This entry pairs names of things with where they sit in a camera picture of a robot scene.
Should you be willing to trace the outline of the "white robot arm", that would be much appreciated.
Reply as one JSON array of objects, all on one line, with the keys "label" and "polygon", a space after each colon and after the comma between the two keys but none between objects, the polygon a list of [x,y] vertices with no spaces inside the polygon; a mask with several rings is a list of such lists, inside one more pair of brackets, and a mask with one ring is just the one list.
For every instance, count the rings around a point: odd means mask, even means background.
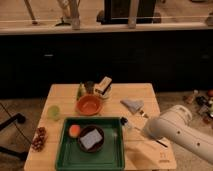
[{"label": "white robot arm", "polygon": [[191,128],[192,113],[183,105],[164,110],[151,117],[143,128],[149,138],[167,138],[213,165],[213,137]]}]

